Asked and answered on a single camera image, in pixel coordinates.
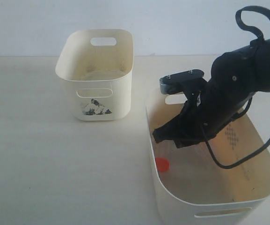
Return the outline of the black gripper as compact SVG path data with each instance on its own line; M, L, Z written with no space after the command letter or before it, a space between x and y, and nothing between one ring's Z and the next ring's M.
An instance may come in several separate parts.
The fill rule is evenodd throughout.
M156 143L172 140L176 148L197 145L214 138L233 117L233 107L223 97L197 91L185 102L179 118L173 118L152 135Z

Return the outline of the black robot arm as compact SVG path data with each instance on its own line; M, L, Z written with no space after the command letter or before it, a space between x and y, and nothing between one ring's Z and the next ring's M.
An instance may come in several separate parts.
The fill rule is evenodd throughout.
M178 148L214 138L257 92L270 92L270 39L219 56L211 77L193 69L160 79L162 94L182 92L186 102L173 119L153 131L157 143L172 140Z

